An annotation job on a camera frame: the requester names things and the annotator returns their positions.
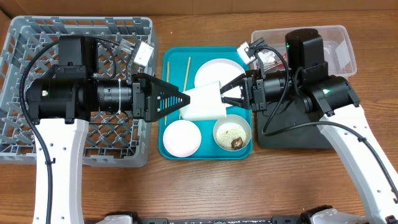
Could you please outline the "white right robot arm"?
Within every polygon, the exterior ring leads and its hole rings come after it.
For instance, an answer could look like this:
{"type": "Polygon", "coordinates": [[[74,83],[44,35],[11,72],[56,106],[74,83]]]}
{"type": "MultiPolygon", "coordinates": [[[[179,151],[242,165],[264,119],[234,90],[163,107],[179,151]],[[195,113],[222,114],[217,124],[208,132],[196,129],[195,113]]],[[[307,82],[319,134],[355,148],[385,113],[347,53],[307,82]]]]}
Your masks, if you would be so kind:
{"type": "Polygon", "coordinates": [[[339,212],[322,205],[300,214],[299,223],[396,223],[397,171],[371,131],[359,97],[341,76],[330,75],[324,58],[323,39],[316,29],[303,28],[285,35],[284,69],[266,73],[263,67],[249,70],[221,87],[239,88],[238,98],[222,97],[224,103],[265,111],[267,104],[281,105],[295,98],[338,154],[365,209],[365,215],[339,212]]]}

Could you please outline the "grey bowl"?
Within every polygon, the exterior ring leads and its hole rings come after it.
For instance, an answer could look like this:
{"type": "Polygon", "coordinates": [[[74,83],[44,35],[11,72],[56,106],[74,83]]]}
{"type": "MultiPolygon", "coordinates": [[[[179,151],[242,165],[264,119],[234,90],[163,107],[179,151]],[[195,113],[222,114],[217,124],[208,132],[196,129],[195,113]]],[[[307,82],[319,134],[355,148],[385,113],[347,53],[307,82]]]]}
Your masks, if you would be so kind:
{"type": "Polygon", "coordinates": [[[243,117],[228,114],[215,123],[213,138],[226,151],[242,151],[251,142],[251,126],[243,117]]]}

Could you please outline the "red snack wrapper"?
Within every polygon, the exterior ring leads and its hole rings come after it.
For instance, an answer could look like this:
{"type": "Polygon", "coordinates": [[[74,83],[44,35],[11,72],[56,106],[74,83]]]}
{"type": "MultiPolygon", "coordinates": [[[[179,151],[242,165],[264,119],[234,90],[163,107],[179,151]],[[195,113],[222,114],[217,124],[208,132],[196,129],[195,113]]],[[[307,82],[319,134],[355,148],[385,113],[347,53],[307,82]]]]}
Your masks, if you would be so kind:
{"type": "Polygon", "coordinates": [[[265,54],[264,70],[283,67],[284,65],[281,59],[277,56],[275,52],[270,51],[265,54]]]}

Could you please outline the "white paper cup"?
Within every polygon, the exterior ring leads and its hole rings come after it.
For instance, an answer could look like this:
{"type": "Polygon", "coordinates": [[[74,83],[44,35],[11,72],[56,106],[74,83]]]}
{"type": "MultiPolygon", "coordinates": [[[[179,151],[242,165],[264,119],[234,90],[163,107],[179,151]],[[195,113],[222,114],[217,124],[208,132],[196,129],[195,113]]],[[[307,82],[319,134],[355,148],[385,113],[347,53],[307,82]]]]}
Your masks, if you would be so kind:
{"type": "Polygon", "coordinates": [[[182,119],[188,121],[216,120],[226,117],[226,107],[221,100],[219,81],[187,90],[190,103],[180,109],[182,119]]]}

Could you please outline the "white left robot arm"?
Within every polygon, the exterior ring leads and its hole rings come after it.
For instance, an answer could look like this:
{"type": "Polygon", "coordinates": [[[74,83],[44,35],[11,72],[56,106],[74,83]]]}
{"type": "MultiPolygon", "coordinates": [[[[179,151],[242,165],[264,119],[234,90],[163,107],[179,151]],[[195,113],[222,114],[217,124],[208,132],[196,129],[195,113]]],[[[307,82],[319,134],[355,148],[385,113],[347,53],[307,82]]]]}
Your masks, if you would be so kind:
{"type": "Polygon", "coordinates": [[[83,222],[82,160],[93,112],[129,111],[151,123],[190,103],[175,85],[146,73],[98,78],[98,48],[114,45],[95,35],[63,35],[44,47],[58,48],[58,63],[30,85],[20,84],[37,150],[34,223],[83,222]]]}

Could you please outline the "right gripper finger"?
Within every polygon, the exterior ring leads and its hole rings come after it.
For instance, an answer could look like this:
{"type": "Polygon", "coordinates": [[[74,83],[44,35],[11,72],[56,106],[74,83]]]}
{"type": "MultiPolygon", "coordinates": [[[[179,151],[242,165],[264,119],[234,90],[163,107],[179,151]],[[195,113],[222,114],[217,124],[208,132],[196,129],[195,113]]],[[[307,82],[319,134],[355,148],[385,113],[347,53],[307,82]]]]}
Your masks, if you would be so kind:
{"type": "Polygon", "coordinates": [[[233,88],[238,87],[241,91],[242,95],[248,95],[248,76],[245,73],[240,74],[238,77],[234,78],[224,86],[220,88],[220,93],[226,93],[227,91],[232,90],[233,88]]]}
{"type": "Polygon", "coordinates": [[[232,105],[232,106],[237,106],[239,108],[243,108],[245,110],[250,110],[251,105],[249,100],[245,99],[244,97],[241,98],[232,98],[232,97],[227,97],[227,96],[222,96],[221,100],[223,103],[232,105]]]}

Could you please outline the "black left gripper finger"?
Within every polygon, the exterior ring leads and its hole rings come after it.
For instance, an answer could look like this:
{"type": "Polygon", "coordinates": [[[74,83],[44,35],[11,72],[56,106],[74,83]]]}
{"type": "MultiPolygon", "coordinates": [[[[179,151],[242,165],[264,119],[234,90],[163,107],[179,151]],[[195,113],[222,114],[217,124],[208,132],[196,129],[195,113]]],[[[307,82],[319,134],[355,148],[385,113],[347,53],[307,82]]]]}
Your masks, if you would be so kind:
{"type": "Polygon", "coordinates": [[[175,97],[178,101],[190,101],[190,97],[178,90],[178,87],[149,75],[150,96],[156,100],[175,97]]]}
{"type": "Polygon", "coordinates": [[[168,96],[164,98],[163,96],[158,96],[155,101],[155,115],[154,119],[159,120],[167,116],[174,111],[177,111],[190,103],[190,97],[177,97],[168,96]]]}

